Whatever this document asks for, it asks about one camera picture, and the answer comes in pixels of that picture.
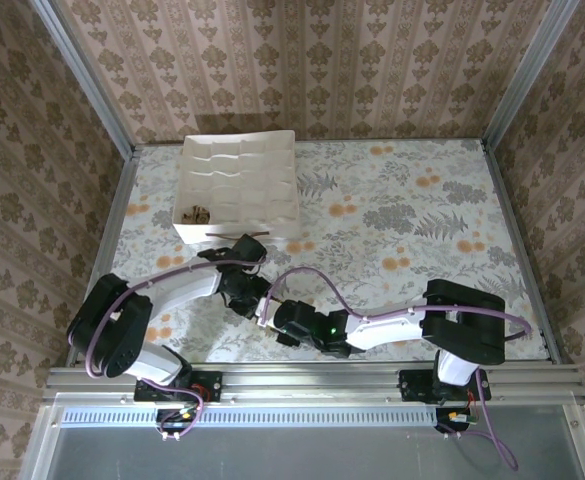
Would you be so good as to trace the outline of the brown argyle sock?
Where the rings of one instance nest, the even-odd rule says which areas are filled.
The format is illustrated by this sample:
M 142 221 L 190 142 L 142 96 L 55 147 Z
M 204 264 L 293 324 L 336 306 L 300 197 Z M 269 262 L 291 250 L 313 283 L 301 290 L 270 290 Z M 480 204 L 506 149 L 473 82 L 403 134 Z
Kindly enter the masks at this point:
M 187 225 L 207 225 L 210 219 L 210 211 L 200 205 L 188 207 L 181 216 L 181 222 Z

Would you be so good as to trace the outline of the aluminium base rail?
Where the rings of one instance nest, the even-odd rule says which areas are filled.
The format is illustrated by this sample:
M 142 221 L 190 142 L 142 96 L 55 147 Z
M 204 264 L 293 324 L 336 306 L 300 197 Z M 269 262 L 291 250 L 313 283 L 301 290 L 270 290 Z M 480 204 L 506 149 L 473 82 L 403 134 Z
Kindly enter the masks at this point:
M 401 402 L 399 373 L 433 370 L 430 362 L 203 363 L 222 373 L 225 406 L 394 406 Z M 573 365 L 513 361 L 485 369 L 493 406 L 585 404 L 585 386 Z M 50 371 L 43 401 L 61 405 L 125 406 L 136 380 L 93 379 L 81 368 Z

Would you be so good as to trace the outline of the black connector bracket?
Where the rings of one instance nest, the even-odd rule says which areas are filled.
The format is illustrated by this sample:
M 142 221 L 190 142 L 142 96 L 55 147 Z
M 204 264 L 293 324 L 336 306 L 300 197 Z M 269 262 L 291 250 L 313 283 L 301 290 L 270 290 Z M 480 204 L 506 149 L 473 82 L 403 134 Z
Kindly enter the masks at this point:
M 441 433 L 460 433 L 467 431 L 472 425 L 478 423 L 479 417 L 469 408 L 436 408 L 435 429 Z
M 156 429 L 164 437 L 181 437 L 189 432 L 199 421 L 201 413 L 201 409 L 197 407 L 158 410 Z

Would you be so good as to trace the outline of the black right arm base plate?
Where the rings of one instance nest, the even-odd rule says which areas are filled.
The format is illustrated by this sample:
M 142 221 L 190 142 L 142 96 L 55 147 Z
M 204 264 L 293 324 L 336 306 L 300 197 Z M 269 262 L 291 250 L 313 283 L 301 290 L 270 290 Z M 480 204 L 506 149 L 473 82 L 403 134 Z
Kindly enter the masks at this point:
M 487 373 L 483 369 L 478 372 L 480 383 L 472 375 L 466 385 L 456 386 L 441 382 L 435 370 L 400 370 L 398 388 L 402 400 L 406 402 L 443 405 L 448 401 L 465 402 L 470 398 L 469 394 L 478 400 L 479 389 L 482 389 L 484 398 L 490 400 L 492 396 Z

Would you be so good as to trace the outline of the grey metal panel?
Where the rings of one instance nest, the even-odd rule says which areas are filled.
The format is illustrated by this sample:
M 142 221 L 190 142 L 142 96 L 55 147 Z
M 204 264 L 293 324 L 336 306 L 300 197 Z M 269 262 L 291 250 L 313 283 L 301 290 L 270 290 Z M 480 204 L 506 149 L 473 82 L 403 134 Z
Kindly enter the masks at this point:
M 585 480 L 585 405 L 489 405 L 433 427 L 64 428 L 41 409 L 18 480 Z

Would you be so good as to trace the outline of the aluminium frame post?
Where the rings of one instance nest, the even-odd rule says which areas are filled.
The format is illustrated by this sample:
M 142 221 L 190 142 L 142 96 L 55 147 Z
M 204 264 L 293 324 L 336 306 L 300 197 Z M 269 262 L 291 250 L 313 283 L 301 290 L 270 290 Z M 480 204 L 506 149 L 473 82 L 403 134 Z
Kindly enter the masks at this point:
M 61 56 L 95 110 L 113 144 L 125 162 L 133 157 L 134 143 L 120 121 L 113 103 L 101 85 L 78 37 L 61 12 L 56 0 L 30 0 L 44 26 L 56 43 Z
M 495 150 L 503 139 L 579 2 L 580 0 L 551 0 L 482 136 L 486 148 Z

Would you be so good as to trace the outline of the aluminium table side rail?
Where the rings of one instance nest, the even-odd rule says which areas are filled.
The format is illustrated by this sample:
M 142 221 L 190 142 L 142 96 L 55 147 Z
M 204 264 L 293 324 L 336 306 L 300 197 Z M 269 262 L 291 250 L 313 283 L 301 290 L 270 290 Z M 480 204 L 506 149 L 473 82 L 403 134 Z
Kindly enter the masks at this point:
M 100 241 L 97 256 L 91 271 L 84 299 L 95 286 L 98 279 L 111 271 L 116 253 L 118 238 L 126 217 L 130 195 L 135 186 L 136 173 L 142 153 L 141 147 L 135 147 L 131 156 L 124 163 L 110 207 L 109 215 Z
M 540 335 L 544 339 L 549 359 L 554 364 L 563 364 L 564 360 L 560 352 L 558 342 L 555 338 L 553 327 L 547 315 L 542 295 L 534 276 L 533 266 L 525 248 L 522 231 L 520 229 L 512 201 L 508 195 L 506 184 L 501 174 L 497 159 L 493 149 L 486 143 L 485 140 L 481 141 L 481 146 L 484 151 L 486 164 L 492 178 L 496 195 L 499 198 L 504 221 L 512 240 L 514 253 L 517 256 L 519 262 L 520 271 L 522 273 L 523 281 L 530 299 L 531 309 L 535 314 L 538 328 L 540 330 Z

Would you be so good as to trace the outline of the white fabric divider box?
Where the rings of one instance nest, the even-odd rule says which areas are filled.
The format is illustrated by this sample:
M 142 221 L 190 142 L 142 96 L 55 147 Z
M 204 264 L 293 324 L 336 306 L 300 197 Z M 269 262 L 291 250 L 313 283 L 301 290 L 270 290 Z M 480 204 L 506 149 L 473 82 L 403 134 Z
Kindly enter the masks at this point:
M 181 222 L 193 205 L 210 211 L 207 225 Z M 189 245 L 217 243 L 206 232 L 266 231 L 264 240 L 300 234 L 295 132 L 190 135 L 178 160 L 173 226 Z

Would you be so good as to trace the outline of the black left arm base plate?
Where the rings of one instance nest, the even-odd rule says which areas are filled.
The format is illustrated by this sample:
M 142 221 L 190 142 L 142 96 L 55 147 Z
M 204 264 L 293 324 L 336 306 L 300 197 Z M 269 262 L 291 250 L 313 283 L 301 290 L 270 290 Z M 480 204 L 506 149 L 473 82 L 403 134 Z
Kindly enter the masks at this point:
M 219 402 L 221 398 L 222 373 L 220 371 L 194 370 L 182 374 L 168 386 L 156 388 L 144 381 L 137 381 L 134 391 L 136 402 L 194 402 L 195 398 L 183 393 L 189 390 L 200 395 L 204 402 Z

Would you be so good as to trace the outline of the floral tablecloth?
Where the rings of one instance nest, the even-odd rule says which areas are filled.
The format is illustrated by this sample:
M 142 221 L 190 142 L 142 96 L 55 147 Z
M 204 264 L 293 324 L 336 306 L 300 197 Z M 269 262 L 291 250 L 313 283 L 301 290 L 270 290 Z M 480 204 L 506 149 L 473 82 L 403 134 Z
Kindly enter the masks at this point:
M 137 278 L 176 267 L 212 245 L 186 245 L 172 223 L 181 146 L 143 147 L 111 266 Z M 301 233 L 268 242 L 261 274 L 296 266 L 326 274 L 356 311 L 402 303 L 428 280 L 447 279 L 504 299 L 531 335 L 506 343 L 507 360 L 547 360 L 484 151 L 478 140 L 299 142 L 295 147 Z M 218 295 L 152 320 L 146 339 L 193 363 L 336 360 L 285 347 L 276 334 L 235 315 Z

